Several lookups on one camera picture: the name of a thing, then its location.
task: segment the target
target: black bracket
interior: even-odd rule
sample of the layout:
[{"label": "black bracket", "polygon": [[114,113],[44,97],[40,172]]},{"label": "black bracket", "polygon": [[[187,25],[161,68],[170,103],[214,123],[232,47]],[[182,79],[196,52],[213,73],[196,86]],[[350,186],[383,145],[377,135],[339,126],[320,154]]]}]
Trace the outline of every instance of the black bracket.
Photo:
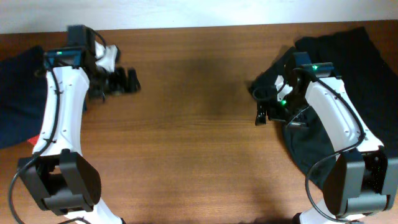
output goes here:
[{"label": "black bracket", "polygon": [[44,67],[72,66],[83,68],[88,78],[99,75],[95,64],[95,34],[84,26],[68,26],[68,42],[61,49],[53,49],[44,53],[51,65],[45,60]]},{"label": "black bracket", "polygon": [[398,187],[398,151],[343,153],[323,185],[329,211],[337,217],[389,210]]},{"label": "black bracket", "polygon": [[137,72],[134,68],[130,68],[127,71],[127,78],[128,78],[127,92],[135,93],[141,90],[141,84],[138,81]]},{"label": "black bracket", "polygon": [[267,124],[267,108],[260,102],[257,103],[257,116],[254,124],[256,126]]},{"label": "black bracket", "polygon": [[[18,161],[18,169],[32,157]],[[59,167],[60,173],[54,170]],[[21,174],[21,179],[36,204],[56,215],[92,212],[101,198],[101,179],[97,170],[79,153],[62,150],[55,156],[42,156]]]}]

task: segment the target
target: red fabric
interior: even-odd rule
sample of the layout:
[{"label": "red fabric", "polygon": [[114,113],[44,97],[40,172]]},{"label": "red fabric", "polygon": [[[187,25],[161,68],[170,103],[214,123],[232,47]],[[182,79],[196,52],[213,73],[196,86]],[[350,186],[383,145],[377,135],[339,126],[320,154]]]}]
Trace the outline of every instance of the red fabric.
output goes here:
[{"label": "red fabric", "polygon": [[28,140],[29,143],[32,145],[36,145],[37,141],[39,140],[39,135],[36,135]]}]

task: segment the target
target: wire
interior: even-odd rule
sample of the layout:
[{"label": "wire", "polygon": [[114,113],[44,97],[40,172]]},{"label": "wire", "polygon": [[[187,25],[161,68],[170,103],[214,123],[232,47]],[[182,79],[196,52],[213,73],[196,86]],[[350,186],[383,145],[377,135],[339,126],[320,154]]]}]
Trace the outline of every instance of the wire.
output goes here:
[{"label": "wire", "polygon": [[61,222],[61,223],[58,223],[58,224],[73,223],[73,222],[75,222],[75,221],[81,221],[81,222],[86,223],[86,224],[91,224],[90,222],[88,222],[87,220],[85,220],[85,219],[82,218],[82,217],[73,218],[73,219],[71,219],[71,220],[67,220],[67,221],[65,221],[65,222]]},{"label": "wire", "polygon": [[311,166],[311,168],[308,170],[308,173],[305,176],[305,191],[307,193],[307,197],[310,201],[310,203],[312,204],[312,206],[314,207],[314,209],[324,218],[333,221],[333,222],[339,222],[339,223],[353,223],[353,221],[347,220],[347,219],[338,219],[338,218],[333,218],[327,214],[325,214],[323,211],[321,211],[318,206],[316,205],[316,203],[313,201],[311,193],[310,193],[310,187],[309,187],[309,182],[310,182],[310,176],[312,174],[312,172],[319,167],[320,164],[324,163],[326,160],[334,158],[344,152],[348,152],[352,149],[355,149],[357,146],[359,146],[364,138],[365,138],[365,132],[362,126],[362,123],[360,122],[358,116],[356,115],[356,113],[353,111],[353,109],[350,107],[350,105],[347,103],[347,101],[344,100],[344,98],[337,93],[334,89],[332,89],[330,86],[328,86],[326,83],[324,83],[322,80],[320,80],[318,77],[315,76],[315,74],[313,74],[312,72],[309,72],[303,68],[295,68],[293,69],[293,71],[300,71],[303,72],[304,74],[308,75],[312,80],[318,82],[319,84],[321,84],[323,87],[325,87],[327,90],[329,90],[330,92],[332,92],[343,104],[344,106],[347,108],[347,110],[349,111],[349,113],[352,115],[352,117],[354,118],[356,124],[358,125],[359,131],[360,131],[360,135],[358,138],[358,141],[351,145],[348,146],[344,149],[341,149],[339,151],[334,152],[333,154],[330,154],[329,156],[324,157],[323,159],[319,160],[318,162],[316,162],[314,165]]},{"label": "wire", "polygon": [[[23,172],[25,172],[28,168],[30,168],[32,165],[34,165],[36,163],[36,161],[39,159],[39,157],[49,148],[51,143],[53,143],[53,139],[54,139],[55,132],[57,130],[57,124],[58,124],[58,116],[59,116],[59,111],[60,111],[60,94],[61,94],[61,92],[60,92],[60,87],[58,85],[58,80],[57,80],[57,78],[55,76],[54,69],[51,66],[50,60],[47,57],[45,59],[46,59],[47,63],[49,64],[49,70],[51,72],[51,75],[52,75],[52,78],[53,78],[54,84],[55,84],[55,94],[57,95],[57,102],[56,102],[56,105],[55,105],[54,124],[52,126],[50,137],[48,139],[46,139],[47,143],[44,145],[44,147],[39,152],[36,152],[33,155],[32,159],[26,165],[24,165],[22,168],[20,168],[15,173],[14,177],[11,180],[11,183],[10,183],[10,186],[9,186],[9,189],[8,189],[8,197],[7,197],[8,206],[10,208],[12,216],[14,217],[15,221],[18,222],[18,224],[25,224],[25,223],[21,220],[21,218],[19,218],[19,215],[18,215],[18,213],[17,213],[17,211],[15,209],[15,206],[14,206],[14,202],[12,201],[12,191],[14,190],[14,186],[15,186],[16,180],[18,179],[18,177],[21,176],[21,174]],[[81,221],[81,222],[85,222],[86,224],[90,224],[89,222],[84,220],[84,218],[79,218],[79,220],[75,220],[75,221]]]},{"label": "wire", "polygon": [[258,98],[256,96],[256,92],[259,91],[260,89],[266,89],[266,87],[260,86],[257,87],[253,90],[253,92],[251,93],[252,97],[254,98],[254,100],[256,100],[257,102],[264,102],[264,101],[269,101],[270,99],[272,99],[273,97],[277,96],[286,86],[287,84],[287,80],[284,80],[284,84],[279,88],[279,90],[277,91],[277,93],[273,94],[272,96],[268,96],[265,98]]},{"label": "wire", "polygon": [[96,61],[99,61],[99,60],[101,60],[102,58],[104,58],[105,55],[106,55],[106,41],[105,41],[105,39],[101,36],[101,34],[97,33],[97,31],[95,31],[95,30],[93,30],[93,29],[91,29],[91,31],[93,31],[93,33],[94,33],[95,35],[97,35],[97,37],[99,37],[99,38],[101,39],[102,43],[104,44],[104,49],[105,49],[105,50],[104,50],[103,54],[102,54],[99,58],[96,59]]},{"label": "wire", "polygon": [[70,64],[64,62],[63,60],[60,60],[59,58],[54,58],[54,64],[55,64],[55,62],[57,62],[57,63],[59,63],[60,65],[63,65],[63,66],[73,66],[73,65],[70,65]]}]

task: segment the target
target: wooden table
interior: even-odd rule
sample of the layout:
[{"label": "wooden table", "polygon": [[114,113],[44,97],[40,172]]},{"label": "wooden table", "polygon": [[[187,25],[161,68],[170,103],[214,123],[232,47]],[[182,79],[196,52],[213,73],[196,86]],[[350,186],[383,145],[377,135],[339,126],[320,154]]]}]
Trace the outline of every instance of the wooden table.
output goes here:
[{"label": "wooden table", "polygon": [[[290,220],[309,209],[304,175],[280,126],[254,126],[256,103],[246,86],[295,40],[359,26],[398,72],[397,21],[100,32],[142,85],[138,94],[91,103],[83,115],[81,147],[101,175],[105,202],[128,223]],[[0,59],[65,41],[65,33],[0,35]],[[27,143],[0,150],[1,223],[13,223],[7,188],[17,159],[31,150]],[[26,222],[64,220],[41,212],[21,181],[14,200]],[[396,223],[397,212],[396,205],[364,220]]]}]

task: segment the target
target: black fabric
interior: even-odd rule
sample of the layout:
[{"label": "black fabric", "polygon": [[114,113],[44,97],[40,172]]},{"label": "black fabric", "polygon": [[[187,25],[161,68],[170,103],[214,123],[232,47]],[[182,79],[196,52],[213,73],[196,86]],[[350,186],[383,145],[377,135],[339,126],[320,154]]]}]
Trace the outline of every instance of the black fabric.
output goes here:
[{"label": "black fabric", "polygon": [[43,64],[43,49],[34,47],[0,62],[0,149],[39,134],[47,82],[34,72]]},{"label": "black fabric", "polygon": [[[381,58],[364,28],[318,38],[305,37],[295,43],[296,50],[308,52],[313,63],[333,62],[342,75],[347,94],[370,130],[386,148],[398,149],[398,77]],[[283,65],[294,50],[290,49],[270,69],[252,84],[273,85],[283,75]],[[308,130],[293,131],[282,128],[287,149],[298,168],[306,174],[316,161],[334,150],[325,128],[313,109],[304,115]],[[312,174],[311,180],[320,189],[334,166],[330,159]]]}]

